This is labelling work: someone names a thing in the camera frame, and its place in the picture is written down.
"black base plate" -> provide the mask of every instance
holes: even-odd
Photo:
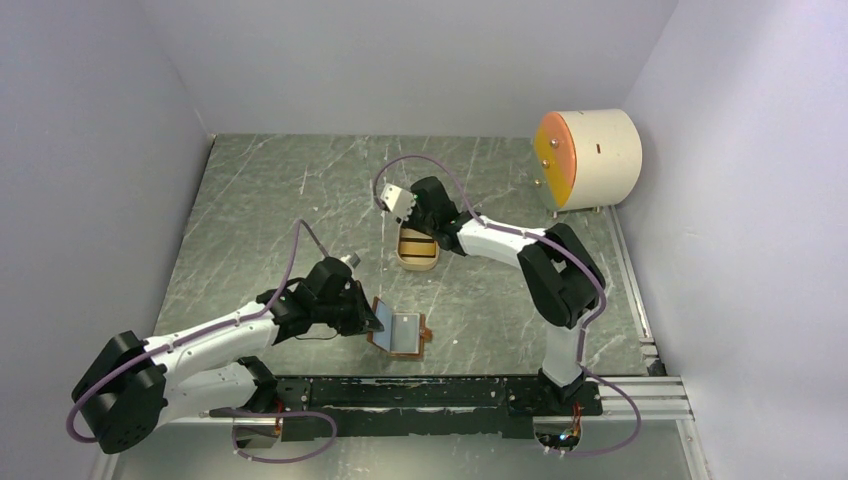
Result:
[[[340,437],[498,433],[504,438],[535,438],[533,417],[570,416],[573,402],[580,404],[584,416],[603,413],[596,383],[584,383],[566,404],[550,405],[535,375],[278,379],[278,391],[296,386],[293,391],[302,395],[286,395],[287,409],[333,417]],[[329,424],[321,419],[287,419],[282,439],[303,441],[330,434]]]

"white wall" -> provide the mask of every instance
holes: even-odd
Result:
[[[621,208],[716,479],[848,478],[848,6],[684,0]]]
[[[0,14],[0,478],[85,478],[71,388],[152,332],[208,141],[134,1]]]
[[[616,107],[676,0],[143,0],[210,131],[529,136]]]

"marble-patterned floor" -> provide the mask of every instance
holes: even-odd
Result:
[[[423,312],[433,331],[420,361],[390,359],[364,336],[289,340],[262,356],[277,374],[535,373],[545,350],[544,320],[520,271],[442,252],[429,272],[407,272],[395,257],[397,225],[371,201],[376,171],[400,154],[426,153],[453,169],[476,209],[519,226],[574,228],[607,278],[609,308],[592,324],[587,365],[599,374],[642,375],[639,334],[624,290],[607,213],[576,212],[553,220],[528,177],[528,139],[329,135],[219,135],[209,158],[156,334],[231,312],[279,284],[291,248],[291,225],[304,218],[335,256],[356,252],[355,275],[366,296],[396,311]],[[447,178],[428,162],[408,160],[386,178],[409,186],[427,175]],[[320,252],[302,232],[294,275]],[[308,336],[330,336],[315,326]]]

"white robotic arm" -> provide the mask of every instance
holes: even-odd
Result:
[[[545,359],[540,373],[552,383],[555,396],[565,398],[583,382],[577,350],[583,322],[598,308],[597,294],[582,272],[539,244],[538,237],[556,241],[575,253],[603,284],[592,258],[574,232],[564,224],[551,229],[522,228],[459,213],[435,177],[413,184],[411,191],[386,184],[380,195],[386,210],[404,226],[433,236],[441,248],[460,255],[481,256],[519,268],[524,273],[536,308],[548,321]]]
[[[103,452],[124,451],[159,426],[200,412],[275,411],[277,379],[254,355],[315,323],[342,336],[382,330],[353,279],[357,263],[355,256],[326,257],[307,277],[290,280],[278,297],[269,290],[235,312],[181,332],[143,341],[132,332],[113,337],[71,395],[79,402],[93,385],[137,360],[80,408]]]

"white cylinder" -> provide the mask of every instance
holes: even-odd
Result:
[[[618,109],[550,112],[534,149],[545,176],[536,184],[552,210],[615,205],[630,194],[642,169],[639,133]]]

